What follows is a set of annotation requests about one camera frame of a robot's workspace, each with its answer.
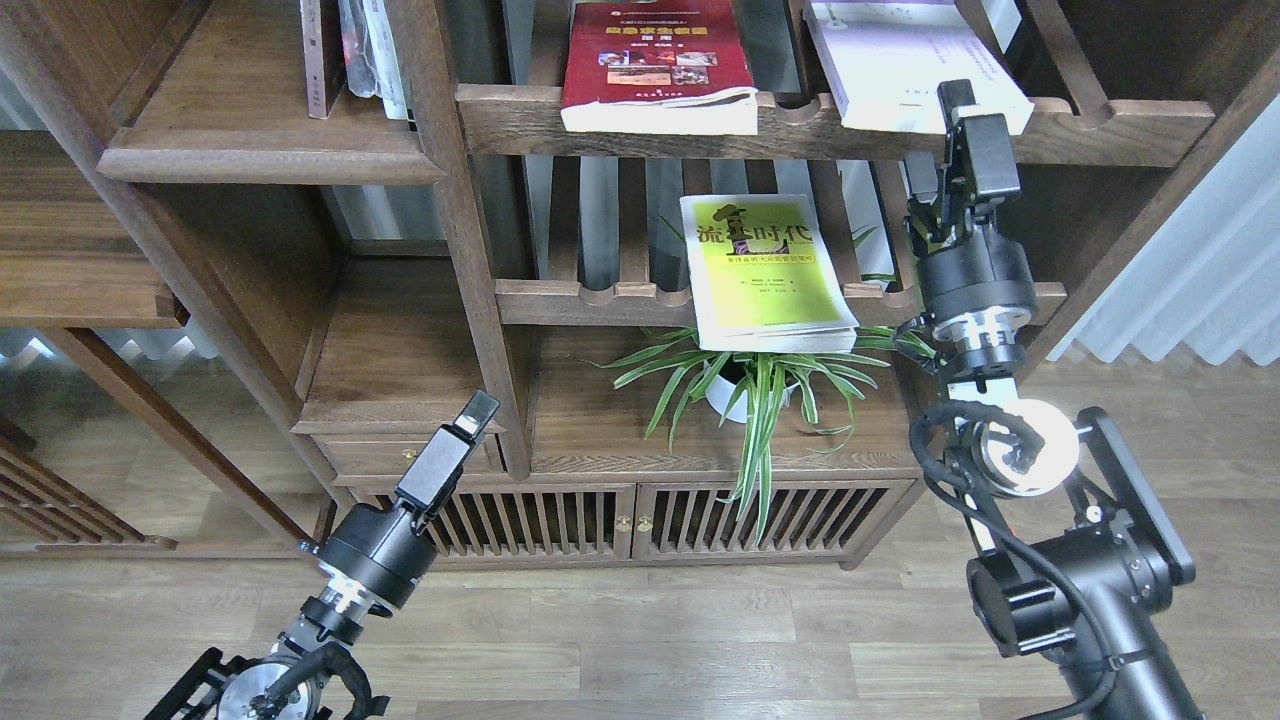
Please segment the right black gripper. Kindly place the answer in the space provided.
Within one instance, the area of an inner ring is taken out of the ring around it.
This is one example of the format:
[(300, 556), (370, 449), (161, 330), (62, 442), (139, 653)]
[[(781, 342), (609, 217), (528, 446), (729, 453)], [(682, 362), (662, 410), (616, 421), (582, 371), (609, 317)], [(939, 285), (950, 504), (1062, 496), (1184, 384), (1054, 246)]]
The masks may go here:
[(978, 113), (969, 79), (937, 87), (945, 164), (932, 152), (905, 156), (906, 227), (925, 310), (937, 323), (997, 310), (1028, 323), (1038, 309), (1021, 245), (995, 225), (996, 208), (1020, 192), (1007, 123)]

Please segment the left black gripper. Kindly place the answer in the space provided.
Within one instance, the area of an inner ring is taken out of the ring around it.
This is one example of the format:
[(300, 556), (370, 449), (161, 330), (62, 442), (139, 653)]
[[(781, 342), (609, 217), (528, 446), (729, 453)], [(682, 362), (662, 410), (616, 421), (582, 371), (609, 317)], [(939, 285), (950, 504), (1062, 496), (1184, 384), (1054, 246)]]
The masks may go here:
[(499, 409), (499, 400), (475, 391), (454, 419), (454, 428), (438, 429), (403, 474), (396, 487), (396, 505), (388, 510), (356, 505), (320, 548), (320, 561), (384, 603), (403, 607), (436, 556), (426, 524), (453, 493), (476, 438), (485, 434)]

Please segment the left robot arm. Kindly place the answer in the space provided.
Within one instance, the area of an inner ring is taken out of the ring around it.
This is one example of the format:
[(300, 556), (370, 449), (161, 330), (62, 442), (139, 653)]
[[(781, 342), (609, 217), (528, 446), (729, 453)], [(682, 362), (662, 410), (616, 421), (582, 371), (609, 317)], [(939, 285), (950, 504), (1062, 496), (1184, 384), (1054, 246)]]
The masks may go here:
[(329, 580), (261, 659), (224, 659), (206, 650), (150, 710), (151, 719), (326, 719), (323, 689), (338, 678), (352, 694), (351, 719), (381, 715), (351, 650), (367, 615), (404, 606), (436, 556), (428, 527), (451, 498), (463, 464), (483, 442), (499, 404), (476, 392), (410, 464), (388, 509), (356, 505), (323, 544), (302, 543)]

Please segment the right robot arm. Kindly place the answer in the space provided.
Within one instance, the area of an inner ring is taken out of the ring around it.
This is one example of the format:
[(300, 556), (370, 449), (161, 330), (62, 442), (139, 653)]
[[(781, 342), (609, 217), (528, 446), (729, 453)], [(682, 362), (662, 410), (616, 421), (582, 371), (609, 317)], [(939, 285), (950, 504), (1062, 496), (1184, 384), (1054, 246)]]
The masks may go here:
[(968, 79), (938, 100), (943, 160), (906, 159), (923, 311), (893, 345), (941, 384), (909, 445), (966, 519), (974, 612), (1004, 657), (1059, 667), (1071, 702), (1046, 717), (1199, 719), (1152, 621), (1193, 582), (1193, 557), (1107, 413), (1019, 395), (1018, 332), (1038, 299), (1023, 246), (996, 225), (1020, 190), (1010, 132)]

